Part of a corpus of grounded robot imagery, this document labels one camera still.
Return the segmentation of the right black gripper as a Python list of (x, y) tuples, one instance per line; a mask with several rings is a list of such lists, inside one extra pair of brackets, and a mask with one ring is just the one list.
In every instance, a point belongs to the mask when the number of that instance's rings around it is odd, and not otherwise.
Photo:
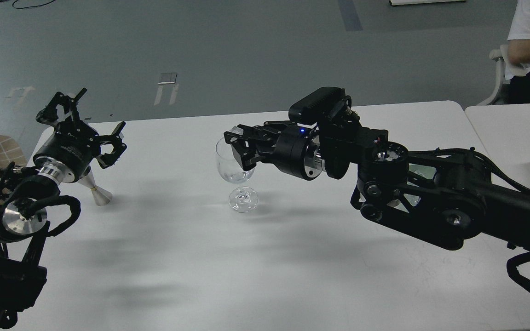
[(244, 171), (256, 168), (257, 163), (272, 164), (281, 172), (307, 181), (325, 171), (315, 129), (293, 125), (293, 122), (237, 126), (243, 129), (242, 136), (225, 131), (224, 139)]

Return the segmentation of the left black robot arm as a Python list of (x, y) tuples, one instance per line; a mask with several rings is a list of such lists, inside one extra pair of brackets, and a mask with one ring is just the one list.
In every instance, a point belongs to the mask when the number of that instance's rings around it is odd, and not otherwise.
[(109, 135), (101, 135), (84, 122), (77, 105), (87, 89), (76, 96), (57, 92), (36, 121), (53, 132), (32, 157), (32, 167), (10, 162), (0, 168), (0, 329), (17, 323), (17, 314), (34, 306), (47, 270), (40, 266), (46, 239), (60, 235), (81, 214), (76, 197), (61, 195), (63, 183), (80, 183), (91, 190), (98, 206), (107, 205), (112, 193), (97, 186), (91, 161), (101, 168), (115, 164), (126, 151), (122, 138), (125, 122)]

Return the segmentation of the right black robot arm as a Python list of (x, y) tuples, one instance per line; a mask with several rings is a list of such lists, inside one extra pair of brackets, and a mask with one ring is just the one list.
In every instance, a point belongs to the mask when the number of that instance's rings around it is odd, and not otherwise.
[(351, 206), (365, 219), (446, 250), (482, 233), (521, 247), (507, 274), (530, 293), (530, 279), (518, 270), (530, 263), (530, 188), (474, 148), (408, 151), (386, 130), (362, 126), (344, 102), (239, 128), (224, 139), (243, 170), (269, 163), (305, 180), (321, 172), (339, 179), (356, 164)]

